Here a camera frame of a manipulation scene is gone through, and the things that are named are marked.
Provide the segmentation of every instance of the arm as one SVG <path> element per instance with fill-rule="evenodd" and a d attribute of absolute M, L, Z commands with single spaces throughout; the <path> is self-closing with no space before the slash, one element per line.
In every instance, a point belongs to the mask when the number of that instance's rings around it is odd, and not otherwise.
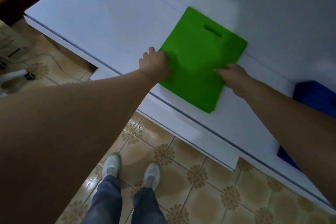
<path fill-rule="evenodd" d="M 239 65 L 216 73 L 242 97 L 294 162 L 336 206 L 336 119 L 253 79 Z"/>
<path fill-rule="evenodd" d="M 131 73 L 0 101 L 4 223 L 54 223 L 122 132 L 149 90 L 166 78 L 165 53 L 149 48 Z"/>

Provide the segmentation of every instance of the white tabletop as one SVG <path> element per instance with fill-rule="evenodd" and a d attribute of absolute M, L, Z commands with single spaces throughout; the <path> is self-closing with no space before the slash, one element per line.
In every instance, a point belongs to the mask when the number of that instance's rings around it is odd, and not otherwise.
<path fill-rule="evenodd" d="M 188 5 L 248 41 L 238 64 L 252 77 L 288 96 L 292 95 L 295 84 L 286 79 L 284 73 L 288 67 L 297 64 L 297 59 L 281 70 L 282 65 L 272 59 L 273 55 L 262 55 L 271 50 L 275 53 L 279 49 L 288 51 L 290 48 L 281 47 L 281 44 L 288 44 L 286 41 L 289 39 L 284 41 L 280 38 L 284 31 L 279 36 L 274 35 L 279 25 L 266 27 L 262 24 L 259 29 L 253 29 L 258 25 L 250 24 L 238 27 L 237 16 L 242 11 L 235 0 L 41 0 L 26 14 L 115 72 L 125 74 L 137 69 L 138 59 L 149 46 L 160 48 Z M 269 19 L 267 11 L 263 12 Z M 324 74 L 317 73 L 317 76 L 323 77 Z M 277 141 L 245 101 L 235 96 L 231 89 L 224 87 L 211 114 L 206 114 L 160 85 L 155 86 L 151 93 L 173 107 L 177 115 L 190 117 L 256 161 L 325 200 L 303 173 L 276 156 Z"/>

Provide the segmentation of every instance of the forearm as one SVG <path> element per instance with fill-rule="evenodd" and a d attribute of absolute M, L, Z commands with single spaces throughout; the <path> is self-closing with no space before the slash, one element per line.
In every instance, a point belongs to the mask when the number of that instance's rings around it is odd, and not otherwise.
<path fill-rule="evenodd" d="M 296 164 L 335 205 L 336 119 L 249 78 L 242 97 Z"/>
<path fill-rule="evenodd" d="M 134 71 L 1 99 L 0 169 L 11 177 L 0 182 L 6 215 L 26 209 L 24 218 L 36 211 L 41 220 L 57 218 L 154 85 Z"/>

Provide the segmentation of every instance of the white sneaker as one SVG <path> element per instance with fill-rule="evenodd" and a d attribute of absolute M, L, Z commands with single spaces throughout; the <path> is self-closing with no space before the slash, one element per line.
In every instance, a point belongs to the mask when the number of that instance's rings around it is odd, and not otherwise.
<path fill-rule="evenodd" d="M 121 167 L 121 159 L 118 154 L 113 153 L 108 156 L 103 165 L 103 179 L 107 175 L 117 177 Z"/>
<path fill-rule="evenodd" d="M 150 163 L 145 171 L 143 187 L 156 189 L 160 181 L 160 167 L 157 163 Z"/>

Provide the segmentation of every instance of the jeans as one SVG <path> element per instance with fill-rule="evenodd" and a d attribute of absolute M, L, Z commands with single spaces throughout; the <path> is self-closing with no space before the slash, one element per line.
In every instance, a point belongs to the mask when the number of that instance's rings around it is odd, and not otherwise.
<path fill-rule="evenodd" d="M 133 198 L 133 205 L 132 224 L 168 224 L 151 188 L 141 188 Z M 120 181 L 107 175 L 98 185 L 81 224 L 118 224 L 121 208 Z"/>

